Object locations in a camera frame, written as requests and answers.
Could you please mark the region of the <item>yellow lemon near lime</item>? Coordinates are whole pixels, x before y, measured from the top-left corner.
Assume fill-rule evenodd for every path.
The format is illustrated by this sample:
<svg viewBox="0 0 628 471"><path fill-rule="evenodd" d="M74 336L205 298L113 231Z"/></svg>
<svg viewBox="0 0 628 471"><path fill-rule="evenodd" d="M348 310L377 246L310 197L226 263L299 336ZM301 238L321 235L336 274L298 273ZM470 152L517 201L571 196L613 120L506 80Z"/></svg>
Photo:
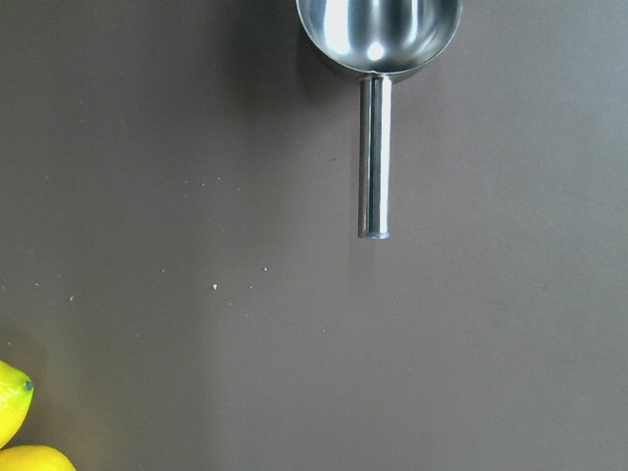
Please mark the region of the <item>yellow lemon near lime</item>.
<svg viewBox="0 0 628 471"><path fill-rule="evenodd" d="M27 373L1 361L1 446L19 431L28 414L34 385Z"/></svg>

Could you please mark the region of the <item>yellow lemon far side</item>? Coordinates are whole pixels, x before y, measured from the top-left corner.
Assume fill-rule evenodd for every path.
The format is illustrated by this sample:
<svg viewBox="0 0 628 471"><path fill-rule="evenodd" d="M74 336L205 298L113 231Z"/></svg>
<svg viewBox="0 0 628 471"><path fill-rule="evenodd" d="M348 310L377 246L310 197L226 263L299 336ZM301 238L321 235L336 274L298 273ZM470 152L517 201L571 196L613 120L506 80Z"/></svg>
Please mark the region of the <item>yellow lemon far side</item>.
<svg viewBox="0 0 628 471"><path fill-rule="evenodd" d="M18 445L1 450L1 471L76 471L60 450L47 445Z"/></svg>

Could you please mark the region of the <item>steel ice scoop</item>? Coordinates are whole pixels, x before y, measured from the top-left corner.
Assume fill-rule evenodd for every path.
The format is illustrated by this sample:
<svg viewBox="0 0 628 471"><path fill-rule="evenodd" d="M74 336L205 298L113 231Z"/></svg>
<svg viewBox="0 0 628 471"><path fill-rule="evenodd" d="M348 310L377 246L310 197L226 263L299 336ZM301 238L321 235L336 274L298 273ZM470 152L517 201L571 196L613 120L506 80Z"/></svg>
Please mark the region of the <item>steel ice scoop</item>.
<svg viewBox="0 0 628 471"><path fill-rule="evenodd" d="M439 57L460 23L450 1L299 1L303 30L332 63L360 86L358 235L390 236L393 84Z"/></svg>

